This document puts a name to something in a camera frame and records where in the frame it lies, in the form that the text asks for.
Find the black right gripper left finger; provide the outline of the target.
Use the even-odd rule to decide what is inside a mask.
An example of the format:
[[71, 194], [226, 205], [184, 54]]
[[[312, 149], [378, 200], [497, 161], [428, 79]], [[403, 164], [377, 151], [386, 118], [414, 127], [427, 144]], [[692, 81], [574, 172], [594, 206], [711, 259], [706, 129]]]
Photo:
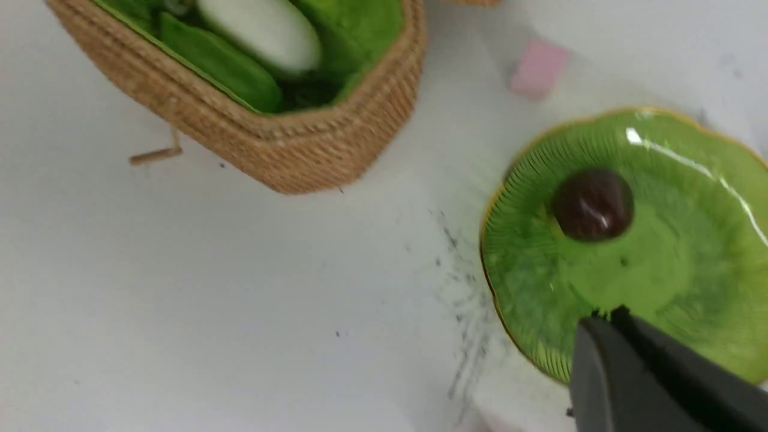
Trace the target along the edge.
[[707, 431], [606, 320], [579, 322], [569, 385], [578, 431]]

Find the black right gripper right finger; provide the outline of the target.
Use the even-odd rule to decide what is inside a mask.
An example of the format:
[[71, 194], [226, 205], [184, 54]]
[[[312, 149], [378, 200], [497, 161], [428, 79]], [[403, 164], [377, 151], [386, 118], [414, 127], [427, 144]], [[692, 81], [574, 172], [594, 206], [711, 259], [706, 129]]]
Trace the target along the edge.
[[742, 411], [718, 393], [691, 362], [674, 356], [667, 347], [641, 330], [626, 306], [610, 312], [611, 325], [622, 335], [661, 388], [692, 420], [707, 431], [766, 431], [766, 423]]

